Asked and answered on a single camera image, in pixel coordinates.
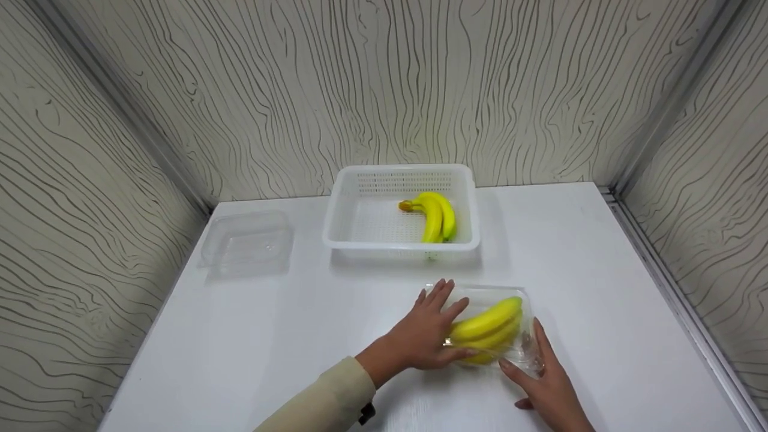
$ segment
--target transparent plastic box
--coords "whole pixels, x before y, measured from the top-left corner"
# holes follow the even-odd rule
[[[431,291],[434,288],[433,284],[427,284],[427,291]],[[520,328],[514,342],[503,351],[496,351],[493,349],[480,350],[481,354],[487,354],[492,358],[487,364],[476,364],[459,362],[462,366],[467,367],[498,367],[497,360],[501,357],[511,361],[516,366],[520,367],[525,373],[532,377],[537,377],[538,373],[543,367],[541,358],[538,352],[538,342],[533,330],[533,318],[534,312],[531,307],[531,300],[525,293],[524,288],[519,287],[502,287],[492,285],[477,285],[477,284],[461,284],[456,283],[448,300],[445,302],[444,309],[449,307],[455,301],[460,300],[462,297],[469,298],[469,306],[456,318],[454,322],[463,321],[471,317],[482,314],[489,308],[495,306],[499,301],[502,301],[510,297],[520,297],[522,300],[520,320]],[[456,343],[450,338],[446,338],[446,345],[449,346],[466,346],[461,343]]]
[[[293,230],[282,211],[215,218],[203,242],[200,267],[249,267],[260,273],[287,269]]]

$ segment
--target banana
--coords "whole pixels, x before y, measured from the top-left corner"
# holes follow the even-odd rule
[[[437,192],[422,192],[416,199],[431,198],[440,203],[442,209],[442,239],[451,241],[456,236],[456,214],[448,198]]]
[[[522,315],[522,302],[520,297],[506,298],[476,317],[454,323],[449,335],[451,341],[478,340],[495,333],[512,318]]]
[[[481,350],[480,354],[468,357],[462,361],[465,363],[473,364],[488,364],[493,360],[503,355],[512,344],[515,342],[515,338],[520,332],[520,323],[522,322],[522,314],[509,321],[500,331],[484,338],[479,341],[471,341],[467,344],[461,344],[462,347],[470,347]]]
[[[422,243],[442,243],[442,207],[432,197],[420,197],[415,200],[400,201],[402,211],[421,211],[427,217]]]

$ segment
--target black button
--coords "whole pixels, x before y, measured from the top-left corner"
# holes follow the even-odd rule
[[[365,407],[360,410],[360,419],[357,420],[358,423],[360,423],[360,426],[368,423],[368,420],[371,420],[371,417],[376,415],[376,409],[373,407],[373,402],[369,402]]]

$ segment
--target white table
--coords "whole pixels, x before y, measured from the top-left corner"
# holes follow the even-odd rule
[[[290,270],[215,277],[197,267],[198,242],[101,430],[251,430],[440,277],[525,287],[598,430],[743,430],[592,183],[485,188],[478,201],[481,263],[398,270],[323,247],[326,197],[220,204],[214,218],[286,212]],[[353,429],[545,430],[513,408],[519,391],[497,370],[406,371]]]

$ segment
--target clear plastic container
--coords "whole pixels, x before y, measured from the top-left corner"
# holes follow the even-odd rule
[[[293,230],[282,211],[258,211],[215,218],[203,242],[200,267],[286,268]]]
[[[430,291],[433,288],[433,284],[427,285],[427,291]],[[480,364],[464,361],[459,363],[470,367],[498,367],[497,360],[504,357],[520,367],[527,374],[537,377],[543,364],[539,357],[538,342],[536,341],[536,335],[533,330],[534,314],[533,309],[531,308],[531,300],[525,293],[525,289],[519,287],[457,283],[453,288],[450,297],[445,302],[444,308],[449,307],[462,297],[469,298],[469,306],[456,318],[454,323],[478,316],[495,306],[498,302],[510,297],[521,298],[521,316],[519,317],[519,329],[514,336],[514,340],[510,344],[500,344],[497,345],[496,348],[490,347],[488,349],[478,349],[476,346],[478,344],[477,340],[462,343],[454,341],[450,337],[446,338],[446,345],[456,347],[469,346],[478,349],[480,355],[484,357],[482,360],[487,361]],[[511,321],[514,320],[515,317],[510,316],[508,319]],[[484,334],[479,337],[478,340],[491,337],[492,335],[493,332]]]
[[[451,242],[422,243],[424,215],[399,210],[400,201],[424,191],[451,202],[457,224]],[[472,170],[461,164],[346,167],[333,183],[323,242],[356,258],[466,258],[480,244]]]

